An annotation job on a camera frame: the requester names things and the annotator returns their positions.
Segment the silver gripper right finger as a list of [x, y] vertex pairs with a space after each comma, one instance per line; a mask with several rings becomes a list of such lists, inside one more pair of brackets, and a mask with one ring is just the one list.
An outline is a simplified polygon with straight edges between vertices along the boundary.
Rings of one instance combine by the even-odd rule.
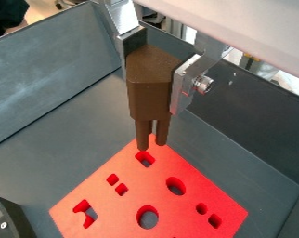
[[196, 53], [173, 72], [169, 112], [179, 115], [191, 104], [196, 92], [205, 94], [215, 80], [205, 74], [231, 51], [231, 47], [204, 33], [196, 34]]

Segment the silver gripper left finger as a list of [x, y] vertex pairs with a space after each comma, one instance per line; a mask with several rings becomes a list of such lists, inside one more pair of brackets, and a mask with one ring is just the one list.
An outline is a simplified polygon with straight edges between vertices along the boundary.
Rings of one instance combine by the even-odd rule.
[[140, 25], [132, 0], [93, 1], [118, 53], [122, 77], [126, 77], [126, 57], [147, 43], [148, 31]]

